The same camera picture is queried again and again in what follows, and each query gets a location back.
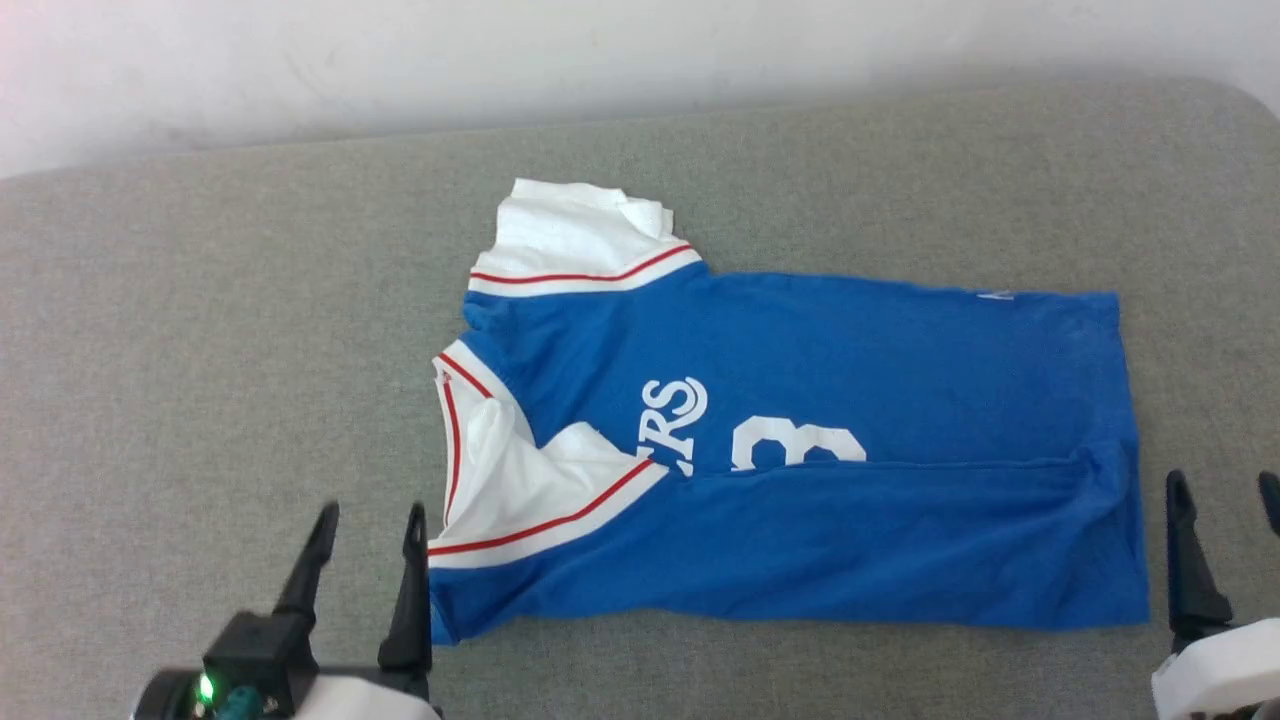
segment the white number 3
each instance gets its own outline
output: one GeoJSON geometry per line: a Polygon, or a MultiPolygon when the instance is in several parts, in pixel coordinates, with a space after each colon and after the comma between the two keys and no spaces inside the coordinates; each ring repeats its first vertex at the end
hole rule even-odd
{"type": "Polygon", "coordinates": [[[751,455],[755,446],[764,441],[773,441],[782,446],[786,451],[787,465],[804,462],[805,454],[817,447],[831,451],[838,460],[867,460],[867,451],[863,450],[861,443],[858,442],[854,433],[844,428],[820,428],[818,425],[800,425],[797,428],[786,418],[753,415],[733,428],[733,469],[755,469],[751,455]]]}

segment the white wall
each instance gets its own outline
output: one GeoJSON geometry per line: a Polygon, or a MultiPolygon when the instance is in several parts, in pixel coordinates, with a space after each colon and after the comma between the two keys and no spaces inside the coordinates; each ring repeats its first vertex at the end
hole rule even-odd
{"type": "Polygon", "coordinates": [[[1280,108],[1276,0],[0,0],[0,177],[1106,74],[1280,108]]]}

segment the green led light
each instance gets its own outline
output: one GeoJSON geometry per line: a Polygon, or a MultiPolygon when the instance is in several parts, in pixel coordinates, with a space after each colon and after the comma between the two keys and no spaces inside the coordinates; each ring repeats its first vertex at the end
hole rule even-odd
{"type": "Polygon", "coordinates": [[[214,700],[214,682],[205,674],[200,675],[200,700],[202,702],[214,700]]]}

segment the gray fabric surface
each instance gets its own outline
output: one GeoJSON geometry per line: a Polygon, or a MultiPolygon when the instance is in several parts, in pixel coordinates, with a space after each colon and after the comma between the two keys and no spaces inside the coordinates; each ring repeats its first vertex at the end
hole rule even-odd
{"type": "Polygon", "coordinates": [[[1198,81],[156,158],[0,183],[0,716],[119,717],[268,609],[343,503],[317,655],[372,661],[410,502],[438,524],[429,357],[515,176],[663,201],[717,270],[1123,300],[1155,619],[1033,634],[520,621],[436,655],[456,720],[1147,717],[1162,479],[1242,618],[1280,610],[1280,127],[1198,81]]]}

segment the jersey lettering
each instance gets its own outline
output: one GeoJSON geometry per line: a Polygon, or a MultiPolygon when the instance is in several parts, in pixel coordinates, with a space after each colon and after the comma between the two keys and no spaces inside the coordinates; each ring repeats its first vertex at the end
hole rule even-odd
{"type": "MultiPolygon", "coordinates": [[[[684,460],[677,460],[676,466],[685,477],[692,475],[694,438],[677,438],[672,432],[696,423],[707,413],[707,388],[694,378],[669,382],[664,386],[658,380],[649,380],[640,389],[640,397],[648,409],[640,413],[639,442],[653,442],[678,452],[684,460]],[[653,391],[659,387],[662,389],[654,395],[653,391]],[[684,395],[684,401],[668,409],[667,406],[671,405],[677,393],[684,395]],[[671,411],[672,418],[667,418],[664,413],[667,410],[671,411]]],[[[636,455],[649,457],[653,450],[653,447],[639,445],[636,455]]]]}
{"type": "Polygon", "coordinates": [[[733,469],[754,470],[755,461],[751,454],[755,446],[764,441],[773,441],[782,446],[782,450],[786,451],[787,465],[804,462],[805,454],[814,448],[828,450],[837,460],[867,460],[863,445],[858,442],[854,433],[844,428],[818,425],[800,425],[797,428],[786,418],[753,415],[733,428],[733,469]]]}

